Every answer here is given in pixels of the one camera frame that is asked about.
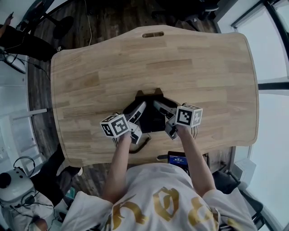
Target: black pants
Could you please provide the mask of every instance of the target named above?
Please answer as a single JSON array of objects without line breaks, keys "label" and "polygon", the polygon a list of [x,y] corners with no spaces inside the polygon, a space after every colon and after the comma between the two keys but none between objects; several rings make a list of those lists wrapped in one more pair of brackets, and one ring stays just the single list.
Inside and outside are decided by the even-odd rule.
[{"label": "black pants", "polygon": [[40,172],[31,177],[35,189],[51,200],[54,206],[66,195],[72,185],[72,178],[80,171],[80,168],[69,166],[56,176],[64,159],[58,145],[57,151],[42,166]]},{"label": "black pants", "polygon": [[27,55],[37,60],[48,61],[56,54],[56,49],[48,42],[8,26],[0,38],[0,46],[10,54]]}]

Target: wooden floor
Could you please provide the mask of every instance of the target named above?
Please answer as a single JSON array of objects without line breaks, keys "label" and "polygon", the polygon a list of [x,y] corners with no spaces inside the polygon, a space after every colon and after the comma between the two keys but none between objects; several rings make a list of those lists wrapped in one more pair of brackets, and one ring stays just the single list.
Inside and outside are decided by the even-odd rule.
[{"label": "wooden floor", "polygon": [[[151,12],[161,10],[154,0],[123,0],[111,1],[108,6],[97,5],[95,1],[87,0],[92,38],[91,44],[99,43],[112,37],[123,34],[136,27],[167,24],[174,22],[173,17],[158,16],[151,18]],[[57,20],[66,16],[74,18],[71,30],[60,40],[52,36],[55,25],[45,19],[41,22],[34,35],[47,41],[55,48],[63,45],[66,49],[74,49],[89,45],[90,29],[84,0],[74,0],[52,14]],[[216,32],[211,21],[197,21],[194,23],[202,32]],[[187,23],[178,22],[178,28],[193,30]],[[40,65],[50,78],[50,62],[41,62],[30,59],[30,62]],[[32,118],[37,143],[44,157],[49,158],[56,150],[59,143],[52,112],[51,88],[45,72],[30,65],[28,69],[28,92],[30,110],[48,108],[48,112],[36,115]],[[210,154],[211,170],[219,168],[220,160],[229,163],[231,148],[219,150]],[[110,164],[96,164],[84,167],[81,177],[76,177],[74,187],[90,195],[100,195],[102,186],[109,170]]]}]

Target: person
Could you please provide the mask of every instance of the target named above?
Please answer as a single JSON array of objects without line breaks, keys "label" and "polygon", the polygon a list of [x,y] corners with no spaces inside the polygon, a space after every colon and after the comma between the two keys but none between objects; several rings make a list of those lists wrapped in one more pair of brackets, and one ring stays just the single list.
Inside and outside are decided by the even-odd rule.
[{"label": "person", "polygon": [[72,178],[81,174],[82,168],[67,167],[58,176],[57,170],[64,161],[60,145],[42,166],[38,174],[30,179],[36,194],[24,205],[2,208],[3,217],[13,231],[46,231],[45,219],[54,213],[54,207],[64,198],[72,185]]},{"label": "person", "polygon": [[177,125],[177,134],[191,178],[167,163],[127,171],[131,136],[126,133],[119,139],[102,198],[78,192],[61,230],[213,231],[221,225],[256,230],[238,189],[229,195],[218,191],[190,131]]},{"label": "person", "polygon": [[49,61],[57,52],[63,49],[62,46],[55,49],[48,42],[36,36],[17,31],[10,26],[12,19],[13,13],[8,16],[3,25],[0,24],[0,46],[4,47],[5,52]]}]

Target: white t-shirt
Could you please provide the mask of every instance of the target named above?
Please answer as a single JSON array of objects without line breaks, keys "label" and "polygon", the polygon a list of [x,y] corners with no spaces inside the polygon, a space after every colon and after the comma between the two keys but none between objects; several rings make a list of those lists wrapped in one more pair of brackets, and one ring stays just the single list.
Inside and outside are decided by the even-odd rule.
[{"label": "white t-shirt", "polygon": [[15,210],[12,208],[2,209],[3,217],[13,231],[38,231],[37,226],[31,223],[33,220],[31,217],[46,219],[53,213],[52,202],[42,193],[37,193],[34,199],[36,203],[45,205],[31,204],[15,208]]},{"label": "white t-shirt", "polygon": [[127,193],[112,204],[78,192],[61,230],[256,230],[245,201],[235,189],[230,195],[211,190],[201,198],[183,169],[165,163],[136,166],[127,171]]}]

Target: wooden table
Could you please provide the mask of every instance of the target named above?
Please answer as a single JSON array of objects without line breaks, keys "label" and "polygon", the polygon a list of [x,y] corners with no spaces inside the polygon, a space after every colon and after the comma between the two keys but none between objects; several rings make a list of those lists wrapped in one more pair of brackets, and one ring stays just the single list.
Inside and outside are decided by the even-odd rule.
[{"label": "wooden table", "polygon": [[[53,56],[53,111],[70,165],[111,162],[115,146],[99,122],[122,112],[138,90],[153,93],[156,88],[167,98],[204,109],[196,138],[203,153],[256,141],[258,88],[244,35],[141,27]],[[148,145],[130,155],[130,163],[155,162],[169,150],[182,151],[179,139],[172,141],[165,132],[150,135]]]}]

